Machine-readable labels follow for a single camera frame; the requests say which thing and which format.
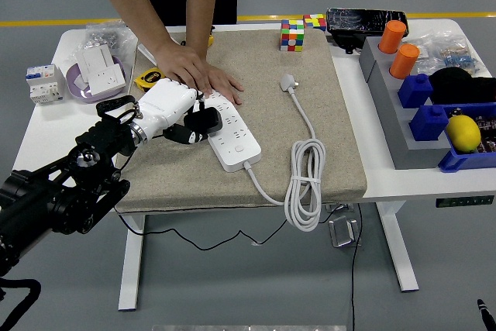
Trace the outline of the person's left hand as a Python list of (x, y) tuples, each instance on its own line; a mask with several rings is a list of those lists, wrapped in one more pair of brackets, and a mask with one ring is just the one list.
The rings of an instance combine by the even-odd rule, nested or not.
[(205, 68), (210, 87), (222, 94), (234, 105), (242, 105), (242, 100), (239, 96), (239, 93), (244, 91), (242, 84), (232, 75), (209, 64), (208, 62), (204, 62), (203, 66)]

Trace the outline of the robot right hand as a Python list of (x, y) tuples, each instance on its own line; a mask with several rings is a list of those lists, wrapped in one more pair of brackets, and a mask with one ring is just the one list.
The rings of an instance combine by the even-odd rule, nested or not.
[(486, 327), (487, 331), (495, 331), (496, 330), (496, 322), (493, 315), (488, 310), (482, 299), (477, 300), (477, 307), (480, 311), (482, 321)]

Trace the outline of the person's right hand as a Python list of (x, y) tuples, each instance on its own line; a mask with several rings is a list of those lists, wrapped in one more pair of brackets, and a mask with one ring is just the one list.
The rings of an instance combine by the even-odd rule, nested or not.
[(198, 89), (206, 95), (211, 93), (205, 66), (193, 49), (168, 40), (151, 53), (157, 66), (168, 78)]

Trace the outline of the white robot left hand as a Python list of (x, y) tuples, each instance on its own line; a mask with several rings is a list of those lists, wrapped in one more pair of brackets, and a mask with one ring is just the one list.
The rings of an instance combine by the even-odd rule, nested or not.
[(160, 79), (138, 101), (142, 118), (136, 117), (130, 125), (135, 144), (139, 147), (158, 136), (187, 145), (205, 140), (205, 133), (177, 124), (195, 105), (197, 97), (194, 88), (168, 78)]

